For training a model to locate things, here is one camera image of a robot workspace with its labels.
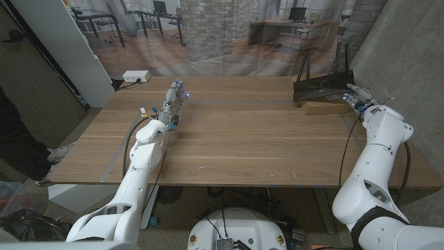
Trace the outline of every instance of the robotic hand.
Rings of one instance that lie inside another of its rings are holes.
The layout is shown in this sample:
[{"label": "robotic hand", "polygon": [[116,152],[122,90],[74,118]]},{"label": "robotic hand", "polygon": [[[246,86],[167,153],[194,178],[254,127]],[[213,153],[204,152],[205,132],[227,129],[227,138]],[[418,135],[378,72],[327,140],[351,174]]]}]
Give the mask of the robotic hand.
[{"label": "robotic hand", "polygon": [[334,200],[334,216],[362,249],[442,249],[444,228],[410,226],[388,189],[396,152],[413,127],[394,109],[379,105],[367,89],[348,87],[354,93],[344,100],[362,114],[367,143]]},{"label": "robotic hand", "polygon": [[104,207],[82,216],[72,227],[67,242],[102,240],[136,245],[141,225],[148,178],[162,158],[163,137],[178,123],[185,99],[182,81],[171,84],[157,120],[151,120],[136,134],[130,151],[131,163],[114,198]]}]

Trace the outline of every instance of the black cable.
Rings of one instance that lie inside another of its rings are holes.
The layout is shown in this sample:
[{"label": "black cable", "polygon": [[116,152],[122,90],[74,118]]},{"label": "black cable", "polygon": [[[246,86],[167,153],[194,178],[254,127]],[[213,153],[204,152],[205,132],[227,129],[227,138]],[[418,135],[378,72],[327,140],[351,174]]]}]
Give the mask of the black cable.
[{"label": "black cable", "polygon": [[217,230],[217,227],[213,223],[211,223],[211,221],[208,219],[208,217],[205,216],[205,218],[207,218],[207,221],[214,227],[214,229],[216,229],[217,233],[219,234],[219,239],[221,239],[222,238],[221,233],[219,232],[219,230]]},{"label": "black cable", "polygon": [[123,165],[122,165],[122,180],[125,177],[125,168],[126,168],[126,153],[128,152],[128,144],[130,143],[131,135],[134,133],[134,130],[145,120],[152,117],[144,117],[142,118],[130,131],[130,134],[128,135],[128,138],[126,138],[126,144],[125,144],[125,153],[123,155]]},{"label": "black cable", "polygon": [[354,122],[352,129],[350,129],[350,133],[348,134],[347,143],[345,144],[344,154],[342,155],[342,161],[341,161],[341,168],[339,170],[339,188],[341,188],[341,175],[342,175],[342,167],[344,165],[344,158],[345,153],[347,152],[348,142],[350,141],[350,137],[352,136],[353,129],[355,128],[356,123],[359,121],[359,118],[361,118],[361,115],[358,116],[356,121]]},{"label": "black cable", "polygon": [[141,81],[141,79],[138,78],[134,83],[131,83],[130,85],[127,85],[127,86],[120,87],[120,88],[117,89],[117,90],[125,90],[125,89],[127,89],[128,87],[131,87],[131,86],[133,86],[133,85],[136,85],[136,84],[140,83],[140,81]]},{"label": "black cable", "polygon": [[318,248],[313,249],[313,250],[327,250],[327,249],[329,249],[329,250],[356,250],[356,248],[354,248],[354,247],[333,247],[333,246],[331,246],[331,247],[318,247]]},{"label": "black cable", "polygon": [[168,139],[166,140],[166,149],[165,149],[164,159],[162,160],[162,164],[160,165],[159,174],[157,175],[157,178],[155,179],[155,182],[154,182],[154,188],[153,188],[153,190],[151,190],[150,196],[149,196],[148,199],[146,200],[146,205],[145,205],[144,210],[142,211],[142,214],[144,213],[144,211],[145,211],[145,209],[146,209],[146,206],[148,205],[148,202],[150,201],[151,196],[152,196],[153,193],[154,193],[154,189],[155,189],[155,186],[157,185],[157,181],[159,180],[160,173],[162,173],[162,169],[164,168],[164,161],[165,161],[165,158],[167,157],[167,153],[166,153],[166,152],[167,152],[167,150],[168,150],[168,144],[169,144],[169,132],[168,132]]},{"label": "black cable", "polygon": [[222,208],[222,219],[223,219],[223,229],[225,229],[225,237],[227,237],[227,239],[228,239],[227,228],[225,226],[225,215],[223,214],[223,208]]},{"label": "black cable", "polygon": [[[217,197],[219,197],[219,196],[222,196],[222,200],[223,200],[223,195],[225,194],[225,192],[213,192],[213,191],[212,191],[212,188],[215,188],[215,187],[207,187],[207,193],[208,193],[208,195],[209,195],[210,197],[213,197],[213,198],[217,198]],[[223,188],[223,189],[221,189],[221,190],[228,190],[228,191],[231,191],[231,192],[236,192],[236,193],[238,193],[238,194],[242,194],[242,195],[244,195],[244,196],[246,196],[246,197],[248,197],[248,198],[251,198],[251,199],[253,199],[253,200],[255,200],[255,201],[258,201],[258,202],[262,203],[262,206],[267,206],[267,207],[268,207],[268,195],[267,195],[266,192],[265,192],[265,194],[264,194],[264,190],[265,190],[265,188],[256,187],[256,188],[252,189],[249,193],[244,192],[244,191],[241,191],[241,190],[238,190],[236,187],[225,187],[225,188]],[[259,191],[261,192],[261,194],[262,194],[262,197],[261,197],[260,195],[253,194],[253,190],[259,190]],[[271,202],[271,204],[274,206],[274,210],[280,212],[280,214],[281,214],[284,218],[286,218],[286,219],[284,219],[284,221],[286,221],[287,224],[291,224],[291,222],[287,222],[287,220],[288,220],[288,218],[290,218],[290,216],[288,216],[288,215],[283,211],[283,209],[281,209],[281,207],[279,207],[280,204],[279,204],[278,202],[273,201],[273,200],[270,200],[270,202]]]},{"label": "black cable", "polygon": [[407,152],[407,164],[405,166],[405,173],[404,173],[404,179],[402,180],[402,185],[400,188],[400,193],[398,195],[398,197],[396,198],[395,202],[398,202],[402,192],[405,189],[405,186],[407,185],[407,180],[409,179],[409,172],[410,172],[410,164],[411,164],[411,154],[410,154],[410,148],[409,148],[409,144],[407,142],[404,142],[404,146],[405,146],[405,150]]}]

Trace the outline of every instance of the wire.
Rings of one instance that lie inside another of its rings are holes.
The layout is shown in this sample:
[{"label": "wire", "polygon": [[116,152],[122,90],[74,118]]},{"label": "wire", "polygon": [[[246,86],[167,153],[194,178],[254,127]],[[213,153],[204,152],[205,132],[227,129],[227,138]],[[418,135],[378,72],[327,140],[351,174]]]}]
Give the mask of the wire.
[{"label": "wire", "polygon": [[407,164],[405,166],[405,173],[404,173],[404,179],[402,180],[402,185],[400,188],[400,193],[398,195],[398,197],[396,198],[395,202],[398,202],[402,192],[405,189],[405,186],[407,185],[407,180],[409,179],[409,172],[410,172],[410,164],[411,164],[411,154],[410,154],[410,148],[409,148],[409,144],[407,142],[404,142],[404,146],[405,146],[405,150],[407,152]]},{"label": "wire", "polygon": [[[213,192],[212,191],[212,188],[214,188],[214,187],[207,187],[207,193],[208,193],[208,195],[210,195],[211,197],[213,197],[213,198],[216,198],[216,197],[219,197],[219,196],[222,196],[222,200],[224,200],[224,194],[225,194],[225,192],[220,192],[220,194],[218,194],[217,192]],[[237,194],[242,194],[242,195],[244,195],[244,196],[246,196],[246,197],[248,197],[248,198],[250,198],[250,199],[253,199],[253,200],[255,200],[255,201],[258,201],[258,202],[260,202],[260,203],[262,203],[261,205],[260,205],[260,207],[262,207],[262,206],[266,206],[267,207],[267,205],[268,205],[268,200],[269,200],[269,198],[268,198],[268,195],[267,195],[267,193],[266,193],[266,191],[265,191],[265,188],[261,188],[261,187],[254,187],[254,188],[252,188],[251,189],[251,191],[249,191],[249,192],[246,192],[246,191],[241,191],[240,190],[240,187],[225,187],[225,188],[223,188],[221,191],[224,191],[224,190],[228,190],[228,191],[231,191],[231,192],[236,192]],[[255,193],[255,191],[259,191],[260,192],[260,194],[253,194],[253,193]],[[271,202],[271,204],[270,204],[270,206],[271,205],[274,205],[275,207],[276,207],[276,210],[278,211],[278,212],[280,212],[284,217],[286,217],[286,218],[289,218],[289,216],[279,207],[279,204],[278,203],[276,203],[276,202],[273,202],[273,200],[271,200],[270,201]]]},{"label": "wire", "polygon": [[154,189],[155,189],[155,186],[157,185],[157,181],[159,180],[159,177],[160,177],[160,173],[162,173],[162,169],[164,168],[164,162],[165,162],[165,158],[167,157],[167,150],[168,150],[168,144],[169,144],[169,134],[170,134],[170,132],[168,132],[168,139],[166,140],[166,149],[165,149],[165,155],[164,155],[164,159],[162,160],[162,164],[160,165],[160,170],[159,170],[159,174],[157,175],[157,178],[155,179],[155,182],[154,182],[154,188],[153,188],[153,190],[151,190],[151,193],[150,193],[150,196],[148,197],[148,199],[146,200],[146,205],[145,205],[145,208],[144,208],[144,210],[142,211],[142,214],[143,214],[143,212],[145,211],[145,209],[146,209],[146,207],[147,207],[147,205],[148,205],[148,202],[150,201],[150,199],[151,199],[151,196],[153,195],[153,193],[154,193]]},{"label": "wire", "polygon": [[125,173],[126,173],[126,153],[128,152],[128,144],[130,143],[130,139],[131,139],[131,135],[134,133],[134,130],[136,130],[136,128],[145,120],[147,119],[152,119],[153,117],[144,117],[142,118],[130,131],[130,134],[128,135],[128,138],[126,138],[126,143],[125,143],[125,153],[123,155],[123,165],[122,165],[122,179],[125,177]]},{"label": "wire", "polygon": [[266,188],[266,192],[268,193],[268,217],[276,223],[281,223],[282,225],[287,226],[286,222],[281,222],[281,221],[275,220],[270,216],[271,196],[270,196],[270,190],[268,190],[268,187]]},{"label": "wire", "polygon": [[344,154],[342,155],[341,168],[339,170],[339,188],[341,188],[342,167],[344,166],[344,158],[345,158],[345,153],[347,152],[348,142],[350,141],[350,137],[352,136],[353,129],[355,128],[356,123],[359,121],[359,118],[361,118],[361,115],[358,115],[358,118],[354,122],[352,129],[350,129],[350,133],[348,134],[348,138],[347,138],[347,143],[345,144]]},{"label": "wire", "polygon": [[225,229],[225,237],[228,239],[227,227],[225,225],[225,215],[223,214],[223,208],[222,208],[222,218],[223,218],[223,229]]},{"label": "wire", "polygon": [[219,230],[217,230],[217,227],[213,223],[211,223],[211,221],[208,219],[208,217],[205,216],[205,218],[207,218],[207,221],[214,227],[214,229],[216,229],[217,233],[219,234],[219,239],[221,239],[222,238],[221,233],[219,232]]},{"label": "wire", "polygon": [[390,100],[394,100],[395,99],[395,97],[389,97],[389,98],[387,98],[385,101],[384,101],[384,103],[382,104],[382,105],[386,105],[386,103],[388,102],[388,101],[390,101]]},{"label": "wire", "polygon": [[129,87],[131,87],[133,85],[136,85],[136,84],[140,83],[140,81],[141,81],[140,78],[138,78],[134,83],[131,83],[130,85],[127,85],[127,86],[120,87],[117,90],[125,90],[125,89],[127,89],[127,88],[129,88]]}]

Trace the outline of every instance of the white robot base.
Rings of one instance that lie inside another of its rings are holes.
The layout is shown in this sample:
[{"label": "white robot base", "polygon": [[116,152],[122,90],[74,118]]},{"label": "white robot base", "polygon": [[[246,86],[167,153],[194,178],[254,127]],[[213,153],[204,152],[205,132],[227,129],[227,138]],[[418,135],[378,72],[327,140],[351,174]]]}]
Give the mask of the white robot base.
[{"label": "white robot base", "polygon": [[193,227],[187,249],[284,250],[287,245],[279,226],[267,216],[249,208],[224,208]]}]

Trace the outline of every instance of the printed backdrop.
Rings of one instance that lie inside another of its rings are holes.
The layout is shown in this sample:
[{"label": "printed backdrop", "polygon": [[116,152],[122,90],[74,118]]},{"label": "printed backdrop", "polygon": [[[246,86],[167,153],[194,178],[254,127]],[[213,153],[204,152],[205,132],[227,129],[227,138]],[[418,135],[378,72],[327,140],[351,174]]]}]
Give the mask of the printed backdrop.
[{"label": "printed backdrop", "polygon": [[[355,1],[165,0],[156,3],[166,10],[158,18],[153,0],[65,3],[111,76],[141,69],[154,76],[289,76],[307,51],[311,73],[332,71]],[[292,22],[292,8],[302,11],[302,22]]]}]

